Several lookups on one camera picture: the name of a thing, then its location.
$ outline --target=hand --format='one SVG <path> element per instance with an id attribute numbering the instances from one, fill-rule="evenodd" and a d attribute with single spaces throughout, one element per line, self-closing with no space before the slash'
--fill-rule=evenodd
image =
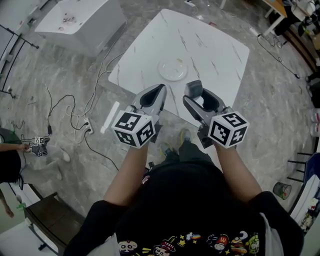
<path id="1" fill-rule="evenodd" d="M 13 218 L 15 216 L 15 214 L 11 211 L 11 209 L 9 207 L 5 208 L 5 213 L 10 217 Z"/>
<path id="2" fill-rule="evenodd" d="M 27 151 L 28 149 L 29 149 L 29 145 L 28 144 L 21 144 L 21 145 L 18 145 L 18 149 L 17 150 Z"/>

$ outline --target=power strip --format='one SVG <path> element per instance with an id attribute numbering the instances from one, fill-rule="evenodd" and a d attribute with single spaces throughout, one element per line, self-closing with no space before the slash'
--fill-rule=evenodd
<path id="1" fill-rule="evenodd" d="M 193 2 L 191 2 L 191 1 L 184 1 L 184 3 L 185 4 L 187 4 L 188 6 L 191 6 L 191 7 L 196 7 L 196 5 L 193 3 Z"/>
<path id="2" fill-rule="evenodd" d="M 89 131 L 89 134 L 93 134 L 94 133 L 94 129 L 92 128 L 91 122 L 89 121 L 89 118 L 85 118 L 84 119 L 85 123 L 88 123 L 88 125 L 86 126 L 85 129 L 90 129 L 91 131 Z"/>

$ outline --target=gray floor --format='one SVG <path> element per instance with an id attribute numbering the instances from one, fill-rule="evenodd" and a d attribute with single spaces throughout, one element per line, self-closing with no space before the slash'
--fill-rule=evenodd
<path id="1" fill-rule="evenodd" d="M 155 15 L 164 8 L 192 16 L 195 10 L 182 0 L 119 0 L 127 18 L 124 34 L 116 43 L 104 62 L 124 52 L 146 27 Z M 243 0 L 228 0 L 224 10 L 218 5 L 220 0 L 195 0 L 198 13 L 195 19 L 213 22 L 217 28 L 231 35 L 250 49 L 244 76 L 233 109 L 240 111 L 251 123 L 245 142 L 237 148 L 243 161 L 251 170 L 264 190 L 272 191 L 277 181 L 292 184 L 292 194 L 282 201 L 285 209 L 292 204 L 300 184 L 290 182 L 286 176 L 294 171 L 287 160 L 295 158 L 296 152 L 310 152 L 312 139 L 309 133 L 310 121 L 308 109 L 312 107 L 304 79 L 296 79 L 276 62 L 257 42 L 250 32 L 250 26 L 259 33 L 269 26 L 264 18 L 266 10 L 256 4 Z M 54 1 L 44 8 L 48 12 Z M 107 49 L 97 58 L 89 58 L 52 45 L 31 32 L 26 36 L 40 45 L 36 50 L 25 45 L 11 71 L 7 86 L 13 89 L 17 99 L 0 93 L 0 118 L 2 126 L 10 128 L 11 121 L 19 124 L 25 121 L 19 133 L 26 138 L 47 134 L 47 116 L 50 109 L 50 90 L 56 103 L 65 94 L 75 96 L 75 113 L 81 115 L 90 98 L 98 68 Z M 283 63 L 301 77 L 310 74 L 310 69 L 297 51 L 287 43 L 282 49 L 262 44 L 273 54 L 281 56 Z M 93 108 L 88 113 L 95 133 L 88 136 L 88 143 L 95 150 L 113 159 L 119 167 L 126 154 L 127 147 L 115 140 L 112 132 L 107 130 L 102 135 L 99 130 L 103 125 L 115 101 L 124 109 L 131 103 L 134 95 L 108 82 L 107 75 L 102 76 L 97 86 L 97 97 Z M 36 184 L 37 189 L 47 196 L 55 191 L 71 207 L 86 215 L 92 203 L 100 200 L 116 175 L 112 163 L 90 151 L 85 142 L 74 142 L 74 130 L 70 117 L 66 115 L 66 106 L 73 106 L 71 98 L 65 99 L 53 111 L 50 123 L 53 129 L 51 144 L 65 149 L 71 156 L 71 163 L 59 161 L 63 180 L 48 180 Z M 162 141 L 174 143 L 179 130 L 187 127 L 196 136 L 196 128 L 173 114 L 164 111 L 160 117 L 163 128 L 156 144 L 149 147 L 148 161 L 160 163 L 163 159 L 158 151 Z M 49 162 L 50 158 L 31 158 L 27 162 L 39 168 Z"/>

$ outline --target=white marble table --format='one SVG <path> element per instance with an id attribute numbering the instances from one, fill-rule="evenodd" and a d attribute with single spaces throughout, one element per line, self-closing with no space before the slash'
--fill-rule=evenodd
<path id="1" fill-rule="evenodd" d="M 163 9 L 128 48 L 109 81 L 135 94 L 165 84 L 164 108 L 199 127 L 183 105 L 186 84 L 200 79 L 232 107 L 248 56 L 245 45 L 217 28 Z"/>

